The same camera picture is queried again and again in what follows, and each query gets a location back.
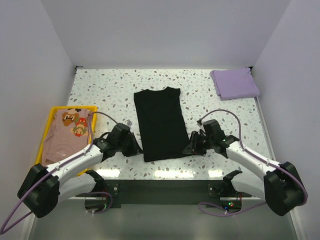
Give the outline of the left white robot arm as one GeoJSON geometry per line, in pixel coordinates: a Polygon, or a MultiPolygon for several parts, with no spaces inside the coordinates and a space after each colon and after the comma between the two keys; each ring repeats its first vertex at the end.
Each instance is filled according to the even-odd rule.
{"type": "Polygon", "coordinates": [[[72,156],[47,166],[40,163],[32,166],[17,196],[37,218],[42,218],[69,198],[102,194],[105,180],[90,167],[116,153],[131,157],[142,152],[131,129],[118,123],[112,131],[103,133],[72,156]]]}

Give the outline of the black t-shirt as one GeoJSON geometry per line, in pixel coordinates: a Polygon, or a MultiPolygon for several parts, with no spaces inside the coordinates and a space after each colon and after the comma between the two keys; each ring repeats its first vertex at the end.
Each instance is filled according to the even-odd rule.
{"type": "Polygon", "coordinates": [[[180,104],[181,90],[142,90],[134,93],[143,159],[146,163],[183,158],[189,144],[180,104]]]}

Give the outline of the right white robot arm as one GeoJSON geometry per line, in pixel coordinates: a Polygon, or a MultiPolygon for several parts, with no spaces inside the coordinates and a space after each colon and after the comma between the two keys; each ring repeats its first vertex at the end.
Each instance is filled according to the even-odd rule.
{"type": "Polygon", "coordinates": [[[198,124],[201,129],[191,133],[183,154],[203,156],[214,150],[242,165],[262,181],[262,186],[254,188],[253,196],[262,199],[278,216],[306,203],[306,189],[292,163],[279,163],[251,151],[238,137],[225,135],[215,119],[198,124]]]}

